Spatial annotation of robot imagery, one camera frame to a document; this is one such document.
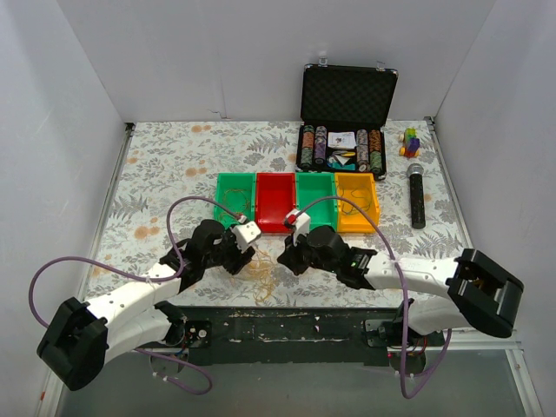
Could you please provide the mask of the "black microphone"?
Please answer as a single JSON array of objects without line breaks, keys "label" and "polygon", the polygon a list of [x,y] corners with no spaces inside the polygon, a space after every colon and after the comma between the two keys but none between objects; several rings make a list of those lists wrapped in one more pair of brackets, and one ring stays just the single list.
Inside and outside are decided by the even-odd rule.
[{"label": "black microphone", "polygon": [[425,201],[422,176],[423,167],[418,163],[412,163],[407,169],[409,180],[411,223],[415,229],[426,227]]}]

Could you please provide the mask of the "left green plastic bin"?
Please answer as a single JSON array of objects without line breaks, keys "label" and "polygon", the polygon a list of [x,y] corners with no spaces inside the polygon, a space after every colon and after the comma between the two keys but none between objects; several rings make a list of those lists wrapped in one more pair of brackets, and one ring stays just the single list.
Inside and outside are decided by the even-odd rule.
[{"label": "left green plastic bin", "polygon": [[255,173],[220,173],[215,200],[232,212],[255,219]]}]

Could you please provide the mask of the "black poker chip case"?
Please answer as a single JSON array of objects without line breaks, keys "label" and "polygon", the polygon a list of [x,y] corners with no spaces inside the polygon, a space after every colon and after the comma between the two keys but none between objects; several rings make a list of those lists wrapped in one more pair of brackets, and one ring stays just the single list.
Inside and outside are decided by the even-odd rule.
[{"label": "black poker chip case", "polygon": [[387,175],[383,128],[399,72],[309,63],[304,67],[295,169]]}]

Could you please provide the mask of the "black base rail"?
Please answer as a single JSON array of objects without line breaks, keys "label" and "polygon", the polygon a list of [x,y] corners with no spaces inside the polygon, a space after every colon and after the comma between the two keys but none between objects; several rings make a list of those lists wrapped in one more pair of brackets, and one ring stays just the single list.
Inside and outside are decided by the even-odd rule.
[{"label": "black base rail", "polygon": [[169,347],[199,366],[216,364],[361,363],[400,366],[386,325],[393,308],[184,307]]}]

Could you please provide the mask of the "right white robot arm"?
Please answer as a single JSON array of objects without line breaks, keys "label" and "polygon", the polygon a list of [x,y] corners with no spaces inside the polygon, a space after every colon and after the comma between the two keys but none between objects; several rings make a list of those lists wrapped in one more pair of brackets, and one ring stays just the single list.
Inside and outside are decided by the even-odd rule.
[{"label": "right white robot arm", "polygon": [[413,345],[422,336],[449,328],[474,328],[501,339],[513,333],[523,283],[479,250],[455,258],[400,258],[371,248],[351,247],[329,226],[285,240],[278,262],[294,275],[324,270],[353,289],[403,289],[427,295],[401,310],[394,338]]}]

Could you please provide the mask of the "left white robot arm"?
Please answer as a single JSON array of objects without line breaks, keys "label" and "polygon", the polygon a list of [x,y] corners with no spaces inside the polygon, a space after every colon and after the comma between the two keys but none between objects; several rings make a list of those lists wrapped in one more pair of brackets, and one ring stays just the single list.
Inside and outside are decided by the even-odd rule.
[{"label": "left white robot arm", "polygon": [[151,342],[178,346],[186,338],[187,318],[170,298],[201,280],[209,268],[238,274],[255,255],[260,237],[253,221],[228,228],[202,221],[138,280],[87,301],[64,301],[46,327],[38,356],[66,388],[76,391],[121,354]]}]

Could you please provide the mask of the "yellow plastic bin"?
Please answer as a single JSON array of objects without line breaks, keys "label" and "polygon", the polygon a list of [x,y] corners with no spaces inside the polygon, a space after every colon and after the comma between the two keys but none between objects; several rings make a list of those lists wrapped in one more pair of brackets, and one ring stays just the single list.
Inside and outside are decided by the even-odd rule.
[{"label": "yellow plastic bin", "polygon": [[[336,193],[355,203],[374,222],[379,224],[381,208],[376,193],[374,176],[371,173],[334,174]],[[340,233],[372,234],[373,225],[351,204],[340,200],[337,202],[337,230]]]}]

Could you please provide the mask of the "red plastic bin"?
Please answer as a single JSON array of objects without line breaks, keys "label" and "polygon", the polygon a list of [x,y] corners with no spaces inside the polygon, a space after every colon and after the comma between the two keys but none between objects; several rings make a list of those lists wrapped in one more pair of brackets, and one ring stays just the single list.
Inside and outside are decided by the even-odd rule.
[{"label": "red plastic bin", "polygon": [[263,233],[287,233],[284,219],[295,205],[294,173],[256,174],[255,222]]}]

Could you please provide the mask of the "right green plastic bin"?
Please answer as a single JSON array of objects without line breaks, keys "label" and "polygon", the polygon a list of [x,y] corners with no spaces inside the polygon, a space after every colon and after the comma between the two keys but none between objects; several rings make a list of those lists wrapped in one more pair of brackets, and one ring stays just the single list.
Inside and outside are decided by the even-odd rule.
[{"label": "right green plastic bin", "polygon": [[[295,174],[297,208],[304,209],[311,202],[322,197],[336,195],[334,175],[332,173]],[[320,226],[337,227],[336,200],[326,200],[310,208],[307,215],[311,218],[310,228]]]}]

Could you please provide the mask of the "green plastic bin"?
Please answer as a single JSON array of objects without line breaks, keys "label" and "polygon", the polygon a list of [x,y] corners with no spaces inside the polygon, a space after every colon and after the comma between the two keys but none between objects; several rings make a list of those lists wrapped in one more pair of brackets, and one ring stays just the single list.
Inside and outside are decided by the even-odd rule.
[{"label": "green plastic bin", "polygon": [[255,219],[255,173],[220,173],[215,200],[232,212]]},{"label": "green plastic bin", "polygon": [[[334,175],[332,173],[295,174],[297,208],[304,209],[311,202],[322,197],[336,195]],[[307,215],[311,218],[310,228],[320,226],[337,227],[336,200],[326,200],[310,208]]]}]

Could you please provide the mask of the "colourful toy block car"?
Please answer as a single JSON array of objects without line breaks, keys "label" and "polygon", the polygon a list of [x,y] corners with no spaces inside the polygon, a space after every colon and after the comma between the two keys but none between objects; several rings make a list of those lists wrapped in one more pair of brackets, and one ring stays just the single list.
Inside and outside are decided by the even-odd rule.
[{"label": "colourful toy block car", "polygon": [[399,155],[406,158],[415,158],[420,153],[420,139],[417,137],[415,128],[407,128],[400,134]]}]

